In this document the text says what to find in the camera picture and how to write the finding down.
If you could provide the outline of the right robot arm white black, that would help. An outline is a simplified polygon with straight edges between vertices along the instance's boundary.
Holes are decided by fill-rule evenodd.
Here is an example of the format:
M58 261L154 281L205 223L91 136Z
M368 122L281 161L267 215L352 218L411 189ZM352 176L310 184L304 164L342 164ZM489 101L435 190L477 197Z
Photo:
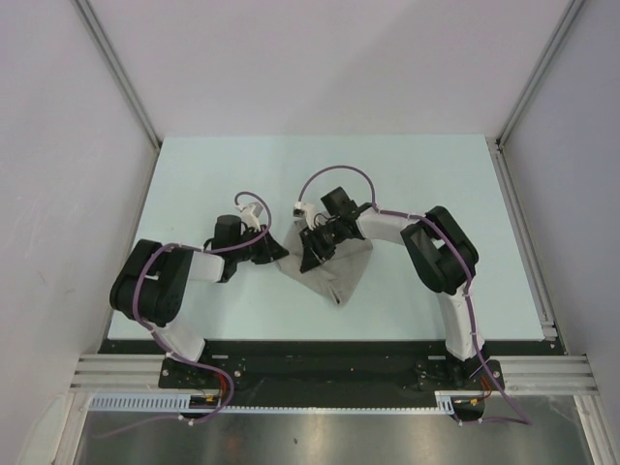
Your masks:
M422 284L440 299L446 348L453 357L447 364L448 379L457 388L470 388L484 365L484 339L470 296L479 253L450 212L436 206L419 216L381 209L373 202L358 205L341 187L323 196L322 203L327 212L322 223L316 221L314 205L294 204L294 216L305 222L299 233L300 271L326 264L347 241L382 240L405 247Z

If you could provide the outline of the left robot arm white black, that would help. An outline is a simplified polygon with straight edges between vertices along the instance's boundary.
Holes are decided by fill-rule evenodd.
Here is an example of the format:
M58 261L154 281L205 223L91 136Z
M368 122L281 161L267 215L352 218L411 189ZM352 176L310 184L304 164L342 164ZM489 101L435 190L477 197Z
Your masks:
M289 256L267 230L249 216L221 215L206 249L170 246L141 239L135 245L109 293L111 308L146 328L178 360L180 375L191 386L207 385L214 364L202 356L205 340L181 315L190 281L224 284L240 263L273 264Z

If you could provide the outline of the grey cloth napkin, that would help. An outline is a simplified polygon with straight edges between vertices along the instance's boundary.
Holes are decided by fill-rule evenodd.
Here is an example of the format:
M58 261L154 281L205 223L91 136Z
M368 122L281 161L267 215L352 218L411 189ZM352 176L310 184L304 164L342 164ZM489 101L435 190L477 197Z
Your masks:
M348 239L336 247L334 256L326 263L302 273L302 245L299 233L305 222L296 220L290 226L284 248L289 255L276 262L278 269L289 278L324 297L335 306L346 305L359 284L373 252L370 240Z

